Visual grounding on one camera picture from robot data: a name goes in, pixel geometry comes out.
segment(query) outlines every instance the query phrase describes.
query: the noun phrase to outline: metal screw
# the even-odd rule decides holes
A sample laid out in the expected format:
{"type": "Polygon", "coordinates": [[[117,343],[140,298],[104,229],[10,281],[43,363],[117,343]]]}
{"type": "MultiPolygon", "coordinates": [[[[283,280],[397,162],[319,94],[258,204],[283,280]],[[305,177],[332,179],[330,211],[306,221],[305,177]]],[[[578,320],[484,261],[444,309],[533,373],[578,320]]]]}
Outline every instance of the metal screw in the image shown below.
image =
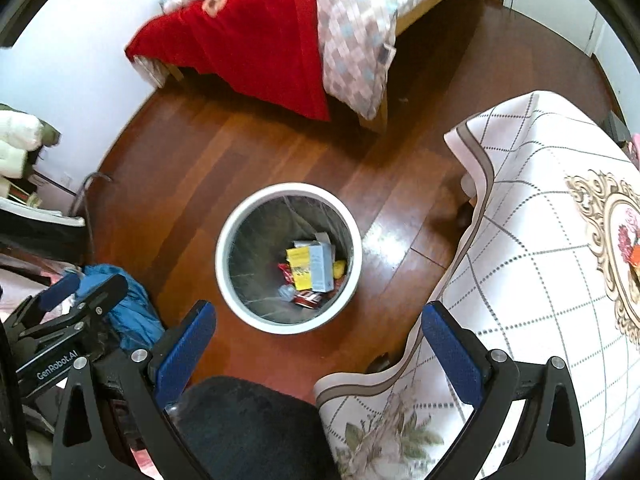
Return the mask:
{"type": "Polygon", "coordinates": [[[149,355],[149,352],[147,352],[143,348],[139,350],[134,350],[133,354],[131,354],[131,360],[135,363],[141,363],[146,359],[148,355],[149,355]]]}
{"type": "Polygon", "coordinates": [[[558,370],[562,370],[564,368],[564,361],[562,361],[562,359],[559,358],[558,356],[553,356],[551,358],[551,364],[553,365],[554,368],[557,368],[558,370]]]}
{"type": "Polygon", "coordinates": [[[497,363],[503,363],[507,360],[507,354],[504,350],[491,350],[491,359],[497,363]]]}
{"type": "Polygon", "coordinates": [[[74,368],[80,370],[86,365],[86,357],[79,357],[74,361],[74,368]]]}

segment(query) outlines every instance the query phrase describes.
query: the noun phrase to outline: door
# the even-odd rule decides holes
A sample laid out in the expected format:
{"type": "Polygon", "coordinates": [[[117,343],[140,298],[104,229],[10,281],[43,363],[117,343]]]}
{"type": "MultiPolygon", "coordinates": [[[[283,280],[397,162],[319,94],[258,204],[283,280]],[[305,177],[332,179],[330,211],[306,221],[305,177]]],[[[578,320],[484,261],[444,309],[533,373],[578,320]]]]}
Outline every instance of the door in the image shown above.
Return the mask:
{"type": "Polygon", "coordinates": [[[594,31],[598,11],[589,0],[513,0],[511,8],[550,28],[581,51],[592,53],[592,37],[599,32],[594,31]]]}

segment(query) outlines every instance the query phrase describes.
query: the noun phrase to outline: floor plank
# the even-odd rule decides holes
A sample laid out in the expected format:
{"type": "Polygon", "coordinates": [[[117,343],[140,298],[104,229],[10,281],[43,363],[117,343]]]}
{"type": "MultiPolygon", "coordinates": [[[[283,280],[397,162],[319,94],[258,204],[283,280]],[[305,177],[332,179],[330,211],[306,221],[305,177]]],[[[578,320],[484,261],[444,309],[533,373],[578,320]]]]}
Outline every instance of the floor plank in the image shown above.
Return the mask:
{"type": "Polygon", "coordinates": [[[471,114],[534,89],[559,92],[599,121],[610,109],[591,59],[553,32],[487,0],[445,0],[404,32],[390,69],[389,127],[359,127],[330,99],[319,123],[191,73],[156,92],[102,170],[90,206],[96,259],[127,269],[168,325],[201,298],[218,327],[194,380],[227,374],[306,400],[320,377],[401,354],[406,334],[460,232],[464,170],[443,134],[471,114]],[[213,257],[229,213],[252,192],[309,182],[336,194],[364,243],[356,295],[334,320],[296,336],[241,322],[218,290],[213,257]]]}

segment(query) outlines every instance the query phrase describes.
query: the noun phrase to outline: red blanket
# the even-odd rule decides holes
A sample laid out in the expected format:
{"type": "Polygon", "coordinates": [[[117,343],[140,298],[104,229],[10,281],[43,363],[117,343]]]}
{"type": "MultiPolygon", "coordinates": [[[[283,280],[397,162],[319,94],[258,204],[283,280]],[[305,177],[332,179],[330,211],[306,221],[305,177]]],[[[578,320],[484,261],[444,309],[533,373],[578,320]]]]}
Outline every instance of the red blanket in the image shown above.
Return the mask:
{"type": "Polygon", "coordinates": [[[316,0],[228,0],[215,18],[199,0],[152,19],[125,53],[215,73],[237,92],[329,120],[316,0]]]}

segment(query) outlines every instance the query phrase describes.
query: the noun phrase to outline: ornate gold frame pattern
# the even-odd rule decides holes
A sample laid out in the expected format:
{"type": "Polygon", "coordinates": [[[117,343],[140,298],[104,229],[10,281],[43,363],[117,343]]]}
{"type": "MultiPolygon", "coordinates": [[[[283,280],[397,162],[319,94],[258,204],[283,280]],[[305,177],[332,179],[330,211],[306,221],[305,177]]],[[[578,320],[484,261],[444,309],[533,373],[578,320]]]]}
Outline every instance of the ornate gold frame pattern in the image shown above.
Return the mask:
{"type": "Polygon", "coordinates": [[[567,177],[566,184],[587,221],[588,245],[598,260],[597,268],[604,277],[607,296],[614,302],[618,329],[640,348],[640,312],[634,310],[620,277],[610,231],[615,206],[623,203],[640,216],[640,198],[628,183],[624,180],[618,183],[610,173],[590,171],[587,178],[567,177]]]}

